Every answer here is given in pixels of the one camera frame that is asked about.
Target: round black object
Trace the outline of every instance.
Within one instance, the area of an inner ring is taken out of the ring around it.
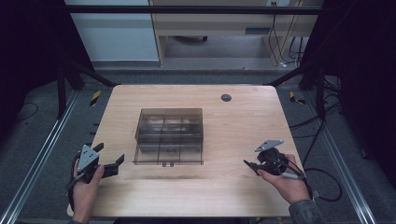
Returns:
[[[231,99],[232,99],[232,97],[231,97],[230,94],[222,94],[221,95],[221,100],[224,101],[224,102],[230,102]]]
[[[286,165],[289,164],[285,154],[279,153],[275,147],[260,152],[257,160],[260,163],[265,162],[263,165],[264,171],[271,175],[281,175],[288,168]]]

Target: wooden tabletop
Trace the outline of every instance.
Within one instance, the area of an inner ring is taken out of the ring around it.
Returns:
[[[223,102],[222,94],[232,100]],[[142,108],[202,108],[204,164],[133,164]],[[93,145],[101,164],[125,154],[120,173],[101,181],[97,217],[279,217],[289,205],[248,168],[254,149],[282,139],[278,150],[301,167],[276,89],[269,86],[120,85],[114,88]]]

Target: yellow and black tape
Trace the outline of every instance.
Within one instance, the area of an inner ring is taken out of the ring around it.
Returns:
[[[100,93],[101,93],[101,91],[96,91],[93,94],[93,97],[92,97],[91,102],[90,102],[90,106],[95,106],[96,105],[96,101],[98,100],[98,98],[100,96]]]
[[[293,103],[298,103],[300,105],[305,105],[306,102],[305,100],[300,100],[300,99],[296,99],[296,97],[294,96],[294,92],[290,92],[290,101]]]

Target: horizontal black bar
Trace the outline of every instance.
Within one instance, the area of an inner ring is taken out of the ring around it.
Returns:
[[[69,13],[154,13],[154,14],[276,14],[320,15],[340,12],[322,7],[223,7],[223,6],[40,6]]]

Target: person's left hand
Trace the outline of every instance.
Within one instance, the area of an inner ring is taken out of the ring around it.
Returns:
[[[78,160],[75,163],[74,177],[77,172]],[[73,188],[74,215],[73,220],[81,223],[89,223],[92,213],[93,204],[99,189],[99,182],[105,172],[105,166],[99,166],[89,184],[84,180],[79,180]]]

